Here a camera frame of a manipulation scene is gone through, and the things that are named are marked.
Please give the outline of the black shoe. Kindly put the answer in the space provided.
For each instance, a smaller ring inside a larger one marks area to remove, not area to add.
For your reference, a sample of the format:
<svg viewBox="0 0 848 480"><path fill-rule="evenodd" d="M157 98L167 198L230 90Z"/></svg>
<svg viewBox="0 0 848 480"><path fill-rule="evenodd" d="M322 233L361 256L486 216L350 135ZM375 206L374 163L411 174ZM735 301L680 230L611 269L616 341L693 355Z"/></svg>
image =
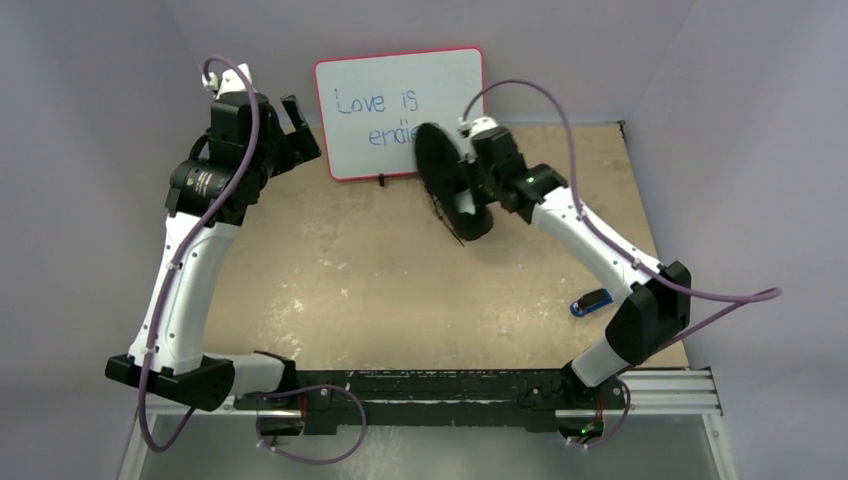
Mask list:
<svg viewBox="0 0 848 480"><path fill-rule="evenodd" d="M460 165L460 151L449 135L434 123L423 123L417 127L413 147L425 190L437 197L457 234L463 241L487 234L493 226L492 214L473 198Z"/></svg>

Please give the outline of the black shoelace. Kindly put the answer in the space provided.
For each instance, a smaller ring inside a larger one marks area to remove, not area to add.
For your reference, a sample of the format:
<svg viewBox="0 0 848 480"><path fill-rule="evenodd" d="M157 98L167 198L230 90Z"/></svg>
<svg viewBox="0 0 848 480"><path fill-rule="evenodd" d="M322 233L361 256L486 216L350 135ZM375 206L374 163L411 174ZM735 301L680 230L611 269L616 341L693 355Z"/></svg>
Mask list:
<svg viewBox="0 0 848 480"><path fill-rule="evenodd" d="M453 228L452 224L449 221L449 218L447 217L444 210L442 209L441 203L438 201L437 197L432 193L429 193L429 197L430 197L430 201L431 201L431 204L432 204L432 207L433 207L433 212L434 212L435 216L437 217L437 219L446 227L446 229L449 231L451 236L461 246L465 246L465 242L463 241L463 239L457 234L457 232Z"/></svg>

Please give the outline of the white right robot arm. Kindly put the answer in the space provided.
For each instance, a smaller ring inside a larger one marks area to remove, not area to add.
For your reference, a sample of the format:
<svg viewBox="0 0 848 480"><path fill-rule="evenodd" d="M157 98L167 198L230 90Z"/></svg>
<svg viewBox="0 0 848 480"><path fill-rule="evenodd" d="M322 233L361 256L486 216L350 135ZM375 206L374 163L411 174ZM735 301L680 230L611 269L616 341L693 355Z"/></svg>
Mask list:
<svg viewBox="0 0 848 480"><path fill-rule="evenodd" d="M691 284L679 262L662 264L626 241L578 200L571 185L546 164L528 167L511 132L491 118L464 124L472 148L469 173L476 195L497 202L556 238L601 282L618 309L603 337L562 369L561 392L576 407L596 399L601 384L643 363L689 324Z"/></svg>

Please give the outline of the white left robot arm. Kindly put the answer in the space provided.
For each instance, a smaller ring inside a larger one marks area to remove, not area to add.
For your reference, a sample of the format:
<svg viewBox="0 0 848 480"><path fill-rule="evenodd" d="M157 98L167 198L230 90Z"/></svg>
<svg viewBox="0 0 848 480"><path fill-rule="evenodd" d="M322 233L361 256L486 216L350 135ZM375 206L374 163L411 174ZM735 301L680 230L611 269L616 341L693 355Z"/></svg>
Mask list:
<svg viewBox="0 0 848 480"><path fill-rule="evenodd" d="M170 177L165 245L142 326L129 351L108 359L107 378L182 405L214 411L231 395L258 394L272 408L297 399L292 360L268 352L224 356L204 350L204 331L227 252L268 181L320 157L296 96L282 98L293 130L282 130L268 98L257 97L258 143L242 176L252 114L245 93L211 105L211 125Z"/></svg>

